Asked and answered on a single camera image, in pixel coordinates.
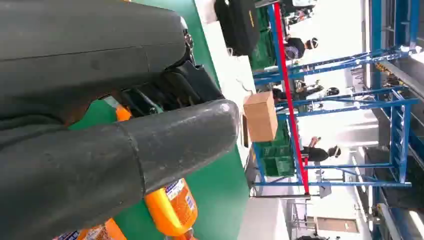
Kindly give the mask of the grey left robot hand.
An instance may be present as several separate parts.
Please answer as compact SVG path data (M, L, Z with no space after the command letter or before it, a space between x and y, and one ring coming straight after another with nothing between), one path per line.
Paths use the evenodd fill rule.
M124 0L1 1L1 239L99 225L234 147L238 107L184 29Z

